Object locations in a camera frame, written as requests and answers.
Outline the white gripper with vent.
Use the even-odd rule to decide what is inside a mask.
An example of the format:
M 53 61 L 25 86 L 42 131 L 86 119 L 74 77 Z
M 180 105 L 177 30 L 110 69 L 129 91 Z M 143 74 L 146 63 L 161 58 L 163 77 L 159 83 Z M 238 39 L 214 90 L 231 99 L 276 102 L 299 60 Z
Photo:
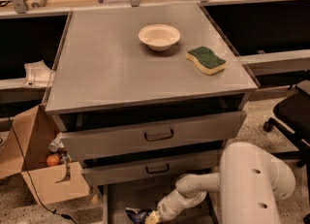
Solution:
M 178 200 L 175 197 L 163 198 L 157 210 L 152 211 L 145 219 L 145 224 L 161 224 L 173 220 L 181 211 Z

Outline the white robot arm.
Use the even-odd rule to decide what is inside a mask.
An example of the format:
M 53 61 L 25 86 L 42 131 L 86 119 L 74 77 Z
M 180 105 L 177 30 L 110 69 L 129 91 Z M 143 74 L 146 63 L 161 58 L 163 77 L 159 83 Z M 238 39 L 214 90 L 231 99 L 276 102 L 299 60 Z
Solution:
M 276 201 L 294 190 L 295 176 L 285 162 L 253 144 L 233 143 L 223 151 L 217 173 L 180 177 L 145 224 L 171 221 L 210 192 L 220 194 L 222 224 L 281 224 Z

